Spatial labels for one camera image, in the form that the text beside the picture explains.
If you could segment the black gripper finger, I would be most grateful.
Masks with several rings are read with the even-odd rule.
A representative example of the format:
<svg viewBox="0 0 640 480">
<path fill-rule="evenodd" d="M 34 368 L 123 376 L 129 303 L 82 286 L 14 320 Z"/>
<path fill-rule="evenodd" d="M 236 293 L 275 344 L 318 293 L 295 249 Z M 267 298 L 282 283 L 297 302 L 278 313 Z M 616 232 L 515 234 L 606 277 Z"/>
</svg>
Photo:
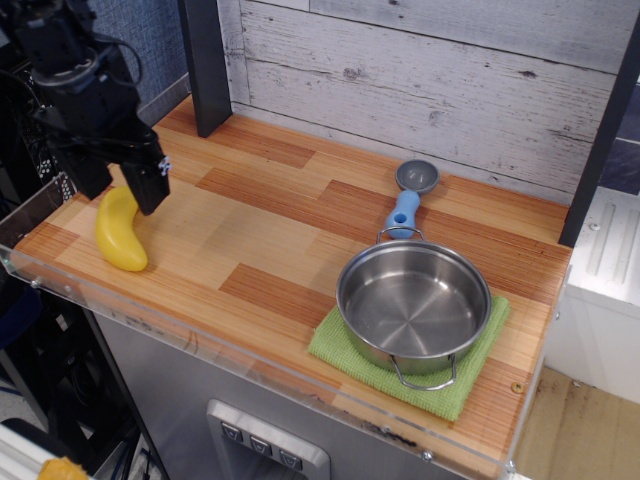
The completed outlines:
<svg viewBox="0 0 640 480">
<path fill-rule="evenodd" d="M 89 200 L 101 195 L 112 183 L 107 165 L 85 153 L 62 151 L 59 163 L 76 189 Z"/>
<path fill-rule="evenodd" d="M 151 215 L 170 195 L 168 159 L 151 164 L 124 162 L 120 168 L 143 215 Z"/>
</svg>

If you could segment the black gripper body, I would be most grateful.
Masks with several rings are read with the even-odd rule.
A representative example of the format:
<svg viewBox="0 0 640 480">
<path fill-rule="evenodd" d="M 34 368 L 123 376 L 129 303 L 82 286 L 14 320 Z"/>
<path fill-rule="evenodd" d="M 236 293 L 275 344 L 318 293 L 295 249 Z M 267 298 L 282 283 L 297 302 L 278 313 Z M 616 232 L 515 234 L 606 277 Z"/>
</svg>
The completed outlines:
<svg viewBox="0 0 640 480">
<path fill-rule="evenodd" d="M 158 136 L 118 47 L 33 47 L 32 78 L 48 105 L 36 114 L 63 168 L 163 168 Z"/>
</svg>

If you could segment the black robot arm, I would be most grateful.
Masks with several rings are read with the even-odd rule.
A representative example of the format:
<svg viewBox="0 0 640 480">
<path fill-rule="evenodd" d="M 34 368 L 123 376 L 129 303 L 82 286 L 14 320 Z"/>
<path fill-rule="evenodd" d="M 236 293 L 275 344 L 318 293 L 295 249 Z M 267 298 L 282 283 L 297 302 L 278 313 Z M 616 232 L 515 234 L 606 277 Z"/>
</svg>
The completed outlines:
<svg viewBox="0 0 640 480">
<path fill-rule="evenodd" d="M 169 195 L 170 163 L 159 138 L 138 116 L 141 78 L 130 73 L 122 42 L 98 34 L 85 1 L 4 1 L 1 30 L 32 66 L 46 104 L 34 117 L 50 151 L 89 199 L 119 165 L 140 211 Z"/>
</svg>

